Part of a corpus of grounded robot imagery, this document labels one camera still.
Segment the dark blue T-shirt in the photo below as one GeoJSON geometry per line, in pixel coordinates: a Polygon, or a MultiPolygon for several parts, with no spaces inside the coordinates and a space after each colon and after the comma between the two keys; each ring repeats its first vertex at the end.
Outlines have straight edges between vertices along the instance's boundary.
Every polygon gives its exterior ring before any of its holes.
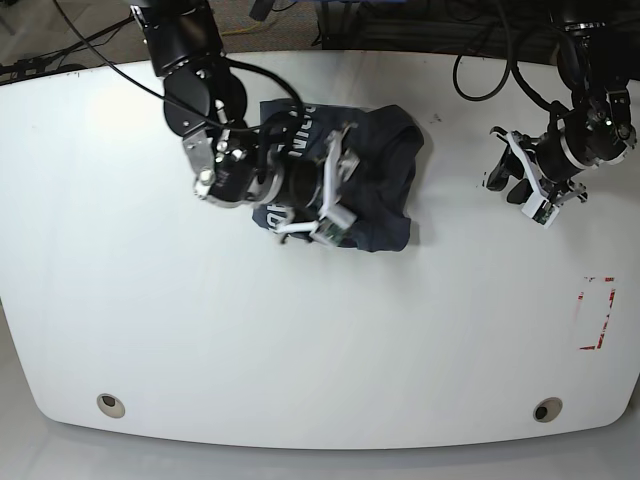
{"type": "Polygon", "coordinates": [[[369,253],[403,250],[411,228],[406,203],[424,137],[413,118],[397,105],[370,111],[306,105],[305,121],[291,150],[281,145],[271,148],[285,166],[285,179],[279,195],[253,211],[253,222],[275,231],[279,224],[318,219],[327,138],[334,130],[346,132],[342,149],[357,162],[346,168],[347,178],[338,189],[340,205],[354,214],[355,221],[345,231],[324,226],[316,235],[297,232],[295,238],[328,240],[339,248],[369,253]]]}

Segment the red tape rectangle marking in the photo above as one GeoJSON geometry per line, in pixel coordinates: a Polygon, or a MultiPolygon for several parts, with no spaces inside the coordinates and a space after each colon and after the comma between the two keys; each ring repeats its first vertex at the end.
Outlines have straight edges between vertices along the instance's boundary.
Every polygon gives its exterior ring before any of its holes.
{"type": "Polygon", "coordinates": [[[586,276],[574,315],[573,342],[579,351],[602,347],[616,296],[614,277],[586,276]]]}

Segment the black tripod bar on floor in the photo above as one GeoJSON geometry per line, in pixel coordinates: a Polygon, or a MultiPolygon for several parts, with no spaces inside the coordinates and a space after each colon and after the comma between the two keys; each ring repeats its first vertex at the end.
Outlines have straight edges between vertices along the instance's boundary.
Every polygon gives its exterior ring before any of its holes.
{"type": "MultiPolygon", "coordinates": [[[[134,22],[129,14],[98,32],[88,36],[86,40],[92,47],[98,48],[109,43],[125,26],[134,22]]],[[[8,85],[32,78],[40,78],[61,73],[64,61],[72,54],[87,50],[83,41],[78,41],[65,48],[27,57],[15,61],[11,65],[1,65],[1,84],[8,85]]]]}

